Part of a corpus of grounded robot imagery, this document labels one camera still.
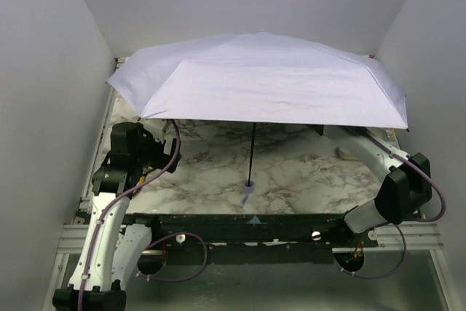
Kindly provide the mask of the beige umbrella sleeve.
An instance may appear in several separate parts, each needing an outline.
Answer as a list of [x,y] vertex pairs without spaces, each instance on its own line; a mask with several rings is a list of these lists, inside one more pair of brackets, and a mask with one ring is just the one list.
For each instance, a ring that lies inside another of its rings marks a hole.
[[336,148],[336,154],[342,160],[350,162],[360,162],[360,159],[358,157],[355,157],[350,151],[348,151],[342,146]]

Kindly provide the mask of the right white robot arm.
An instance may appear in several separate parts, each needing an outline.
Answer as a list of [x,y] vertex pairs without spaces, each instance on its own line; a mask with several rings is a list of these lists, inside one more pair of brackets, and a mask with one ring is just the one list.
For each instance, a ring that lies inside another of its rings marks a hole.
[[344,147],[381,181],[375,198],[343,215],[347,230],[360,234],[380,224],[400,224],[432,198],[430,162],[388,144],[365,127],[326,125],[323,135]]

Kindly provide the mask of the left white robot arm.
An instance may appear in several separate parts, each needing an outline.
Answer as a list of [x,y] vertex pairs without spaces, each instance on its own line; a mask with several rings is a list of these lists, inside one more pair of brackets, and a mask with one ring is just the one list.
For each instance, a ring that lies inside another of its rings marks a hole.
[[132,223],[119,233],[134,194],[151,179],[172,173],[181,158],[181,137],[173,119],[116,123],[110,149],[92,176],[90,222],[76,268],[65,288],[55,290],[56,310],[123,310],[126,287],[143,249],[152,238],[150,224]]

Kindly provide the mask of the lavender umbrella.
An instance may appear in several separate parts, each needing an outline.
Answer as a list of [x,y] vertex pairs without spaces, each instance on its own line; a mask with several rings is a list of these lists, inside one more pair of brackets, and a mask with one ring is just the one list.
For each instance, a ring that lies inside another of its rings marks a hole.
[[338,161],[316,127],[408,126],[406,97],[378,61],[266,32],[142,49],[109,83],[142,119],[179,122],[179,170],[154,183],[175,200],[236,203],[247,181],[252,205],[333,182],[370,196],[358,184],[374,176]]

